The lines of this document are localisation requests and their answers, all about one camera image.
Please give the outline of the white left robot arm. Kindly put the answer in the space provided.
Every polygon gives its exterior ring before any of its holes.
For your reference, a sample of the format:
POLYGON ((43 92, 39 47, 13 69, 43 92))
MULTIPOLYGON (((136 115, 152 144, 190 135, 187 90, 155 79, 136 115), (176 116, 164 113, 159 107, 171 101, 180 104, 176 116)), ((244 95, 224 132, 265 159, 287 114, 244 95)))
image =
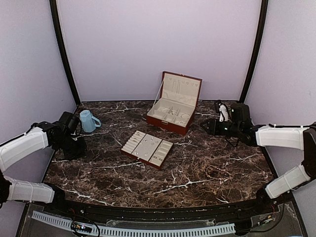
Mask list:
MULTIPOLYGON (((0 146, 0 171, 4 173, 13 164, 28 155, 51 147, 62 150, 65 159, 74 160, 84 156, 86 143, 80 137, 82 123, 70 112, 64 112, 58 121, 33 123, 28 131, 0 146)), ((32 183, 0 176, 0 202, 27 201, 49 203, 59 215, 66 215, 70 205, 65 201, 65 192, 48 183, 32 183)))

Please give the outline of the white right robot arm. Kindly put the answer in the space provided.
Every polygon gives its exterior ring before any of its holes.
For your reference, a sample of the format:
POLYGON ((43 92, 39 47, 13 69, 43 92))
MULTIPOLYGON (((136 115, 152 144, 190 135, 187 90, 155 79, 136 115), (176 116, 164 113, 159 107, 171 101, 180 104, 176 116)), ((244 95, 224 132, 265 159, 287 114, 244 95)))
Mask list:
POLYGON ((234 137, 253 147, 280 147, 304 152, 302 162, 270 181, 256 193, 252 210, 263 214, 271 200, 299 188, 316 178, 316 124, 311 125, 254 125, 252 121, 219 121, 208 119, 201 127, 210 135, 234 137))

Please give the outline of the red open jewelry box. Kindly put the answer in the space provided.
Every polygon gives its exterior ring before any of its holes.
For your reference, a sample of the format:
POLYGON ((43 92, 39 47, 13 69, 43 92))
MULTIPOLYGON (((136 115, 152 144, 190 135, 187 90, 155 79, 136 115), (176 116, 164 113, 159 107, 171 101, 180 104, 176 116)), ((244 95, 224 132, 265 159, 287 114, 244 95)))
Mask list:
POLYGON ((146 115, 147 123, 186 135, 194 119, 201 85, 201 79, 162 72, 158 94, 146 115))

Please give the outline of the red jewelry tray insert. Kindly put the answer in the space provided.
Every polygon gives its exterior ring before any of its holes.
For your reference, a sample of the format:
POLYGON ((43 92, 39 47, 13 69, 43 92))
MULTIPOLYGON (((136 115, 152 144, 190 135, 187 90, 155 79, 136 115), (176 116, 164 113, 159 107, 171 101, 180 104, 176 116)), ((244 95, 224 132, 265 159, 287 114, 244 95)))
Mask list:
POLYGON ((166 160, 173 143, 136 130, 121 148, 121 152, 158 170, 166 160))

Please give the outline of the light blue ceramic mug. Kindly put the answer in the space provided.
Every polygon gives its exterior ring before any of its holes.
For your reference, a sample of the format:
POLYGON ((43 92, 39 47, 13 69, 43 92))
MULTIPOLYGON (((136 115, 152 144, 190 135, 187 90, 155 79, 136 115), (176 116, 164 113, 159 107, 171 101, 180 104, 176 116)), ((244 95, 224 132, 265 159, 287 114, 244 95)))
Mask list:
POLYGON ((81 121, 82 128, 86 133, 91 133, 102 125, 101 121, 94 117, 90 110, 81 111, 79 114, 79 119, 81 121))

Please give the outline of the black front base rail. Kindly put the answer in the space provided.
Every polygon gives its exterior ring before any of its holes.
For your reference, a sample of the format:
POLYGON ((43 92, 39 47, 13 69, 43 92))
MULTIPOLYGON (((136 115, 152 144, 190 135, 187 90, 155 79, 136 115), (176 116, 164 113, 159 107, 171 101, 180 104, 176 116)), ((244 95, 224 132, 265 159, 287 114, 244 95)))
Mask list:
POLYGON ((266 214, 280 210, 279 204, 284 198, 257 202, 252 199, 231 204, 220 204, 189 208, 129 208, 87 204, 75 201, 64 201, 61 205, 50 203, 45 210, 52 213, 75 217, 76 220, 91 220, 105 223, 109 220, 172 222, 215 219, 216 221, 244 221, 257 214, 266 214))

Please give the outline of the black corner frame post right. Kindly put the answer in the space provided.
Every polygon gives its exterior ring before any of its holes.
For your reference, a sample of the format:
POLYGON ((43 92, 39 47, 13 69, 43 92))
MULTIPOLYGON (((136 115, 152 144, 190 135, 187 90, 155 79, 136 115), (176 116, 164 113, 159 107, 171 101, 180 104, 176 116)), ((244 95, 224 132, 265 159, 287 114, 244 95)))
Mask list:
POLYGON ((269 5, 268 0, 261 1, 260 14, 259 14, 259 20, 258 20, 254 46, 253 46, 247 74, 245 77, 245 81, 243 84, 243 88, 241 91, 241 95, 239 97, 240 103, 245 102, 249 89, 250 89, 251 81, 254 75, 257 59, 260 52, 260 47, 261 47, 262 37, 264 33, 264 28, 265 28, 266 17, 267 17, 268 5, 269 5))

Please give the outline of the black corner frame post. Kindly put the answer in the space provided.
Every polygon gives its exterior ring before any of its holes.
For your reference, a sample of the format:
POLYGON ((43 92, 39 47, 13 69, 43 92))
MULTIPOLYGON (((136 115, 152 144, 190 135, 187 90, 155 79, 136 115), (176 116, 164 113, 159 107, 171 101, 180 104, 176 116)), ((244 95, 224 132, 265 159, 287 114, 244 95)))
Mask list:
POLYGON ((260 52, 260 47, 261 47, 262 37, 264 33, 264 28, 265 28, 266 17, 267 17, 268 5, 269 5, 268 0, 261 1, 260 14, 259 14, 259 20, 258 20, 254 46, 253 46, 247 74, 245 77, 245 81, 243 84, 243 88, 241 91, 241 95, 239 97, 240 103, 245 102, 249 89, 250 89, 251 81, 254 75, 257 59, 260 52))
POLYGON ((49 5, 50 5, 50 11, 51 11, 51 17, 52 17, 53 27, 54 27, 54 31, 55 31, 55 36, 56 36, 56 40, 57 40, 57 45, 59 48, 59 53, 61 56, 62 64, 63 64, 66 78, 68 81, 68 85, 70 87, 72 97, 74 99, 76 106, 79 106, 81 104, 81 101, 80 101, 79 93, 78 93, 76 85, 75 85, 75 80, 74 80, 74 77, 73 77, 73 74, 71 71, 69 59, 68 59, 67 52, 66 52, 66 47, 65 47, 62 28, 61 28, 61 23, 60 23, 60 19, 59 19, 57 1, 56 0, 49 0, 49 5))

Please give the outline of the black corner frame post left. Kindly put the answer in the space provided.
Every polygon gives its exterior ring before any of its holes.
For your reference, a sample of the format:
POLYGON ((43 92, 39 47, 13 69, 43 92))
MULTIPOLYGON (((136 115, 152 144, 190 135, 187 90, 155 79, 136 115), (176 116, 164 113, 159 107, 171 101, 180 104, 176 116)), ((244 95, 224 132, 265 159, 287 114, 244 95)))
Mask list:
POLYGON ((80 101, 79 93, 78 93, 76 85, 75 85, 75 80, 74 80, 74 77, 73 77, 73 74, 71 71, 69 59, 68 59, 67 52, 66 52, 66 47, 65 47, 62 28, 61 28, 61 23, 60 23, 60 19, 59 19, 57 1, 56 0, 49 0, 49 5, 50 5, 50 11, 51 11, 51 17, 52 17, 53 27, 54 27, 54 31, 55 31, 55 36, 56 36, 56 40, 57 40, 57 45, 59 48, 59 53, 61 56, 62 64, 63 64, 66 78, 68 81, 68 85, 70 87, 72 97, 74 99, 76 106, 79 106, 81 104, 81 101, 80 101))

